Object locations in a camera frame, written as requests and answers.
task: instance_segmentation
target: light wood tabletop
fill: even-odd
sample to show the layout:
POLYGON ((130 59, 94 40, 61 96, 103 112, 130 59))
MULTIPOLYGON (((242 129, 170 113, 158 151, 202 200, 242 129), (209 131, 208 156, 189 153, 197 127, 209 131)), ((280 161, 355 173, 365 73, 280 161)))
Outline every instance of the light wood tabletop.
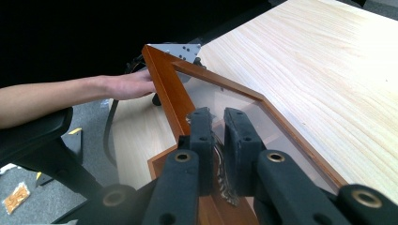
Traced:
MULTIPOLYGON (((334 170, 398 203, 398 22, 333 0, 290 0, 202 47, 207 69, 264 95, 334 170)), ((153 95, 120 101, 119 179, 176 144, 153 95)))

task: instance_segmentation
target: wooden frame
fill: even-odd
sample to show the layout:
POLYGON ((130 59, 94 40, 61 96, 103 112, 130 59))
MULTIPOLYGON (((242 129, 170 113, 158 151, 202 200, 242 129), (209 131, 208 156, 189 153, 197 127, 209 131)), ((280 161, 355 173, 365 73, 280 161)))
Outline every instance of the wooden frame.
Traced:
MULTIPOLYGON (((149 45, 145 45, 142 51, 146 66, 152 76, 157 93, 167 120, 173 131, 176 141, 180 135, 189 135, 190 127, 186 121, 186 115, 195 110, 195 106, 184 85, 178 78, 176 72, 189 74, 193 78, 213 83, 221 88, 226 88, 246 98, 260 102, 261 106, 268 112, 274 123, 283 130, 286 137, 291 140, 298 149, 306 155, 315 167, 319 169, 320 175, 337 190, 346 181, 335 172, 331 166, 319 156, 306 140, 282 117, 282 115, 261 94, 232 82, 216 73, 188 63, 169 53, 159 51, 149 45)), ((176 146, 167 149, 163 153, 148 161, 151 177, 156 178, 161 174, 161 169, 167 154, 176 150, 176 146)), ((208 197, 201 197, 199 202, 200 224, 257 224, 253 210, 245 198, 241 199, 238 207, 234 207, 222 200, 218 191, 213 191, 208 197)))

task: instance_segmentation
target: human arm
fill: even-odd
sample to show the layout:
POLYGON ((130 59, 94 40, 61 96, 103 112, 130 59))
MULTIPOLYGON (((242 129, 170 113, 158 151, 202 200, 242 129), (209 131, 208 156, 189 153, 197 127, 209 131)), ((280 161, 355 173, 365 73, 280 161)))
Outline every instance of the human arm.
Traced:
POLYGON ((65 82, 20 84, 0 89, 0 129, 93 100, 139 98, 156 92, 148 70, 65 82))

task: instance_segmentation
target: floor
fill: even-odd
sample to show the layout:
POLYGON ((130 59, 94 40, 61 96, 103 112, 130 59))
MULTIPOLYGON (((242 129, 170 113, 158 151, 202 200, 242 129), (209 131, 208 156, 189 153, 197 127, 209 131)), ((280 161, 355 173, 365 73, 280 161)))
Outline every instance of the floor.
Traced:
MULTIPOLYGON (((358 8, 360 7, 350 0, 341 1, 358 8)), ((269 0, 269 2, 273 6, 277 6, 284 0, 269 0)), ((363 9, 398 21, 398 6, 391 4, 391 2, 393 3, 394 1, 368 0, 363 9)), ((70 129, 83 129, 84 166, 104 186, 118 183, 117 170, 105 156, 102 145, 108 109, 106 100, 75 106, 73 121, 70 126, 70 129)), ((81 195, 73 193, 57 181, 52 181, 43 187, 35 187, 36 175, 35 172, 14 168, 0 176, 0 199, 2 201, 21 182, 24 182, 30 191, 29 198, 13 214, 8 215, 2 205, 3 208, 0 209, 0 224, 51 223, 84 201, 81 195)))

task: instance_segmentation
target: glass pane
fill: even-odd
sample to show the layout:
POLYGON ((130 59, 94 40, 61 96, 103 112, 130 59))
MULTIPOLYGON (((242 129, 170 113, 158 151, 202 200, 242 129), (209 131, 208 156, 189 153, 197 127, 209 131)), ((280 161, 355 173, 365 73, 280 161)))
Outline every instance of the glass pane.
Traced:
POLYGON ((178 77, 188 92, 195 108, 208 107, 213 115, 213 131, 223 142, 223 112, 226 107, 245 112, 267 149, 283 151, 292 157, 313 182, 331 193, 335 193, 317 172, 310 160, 299 151, 269 116, 260 102, 178 72, 178 77))

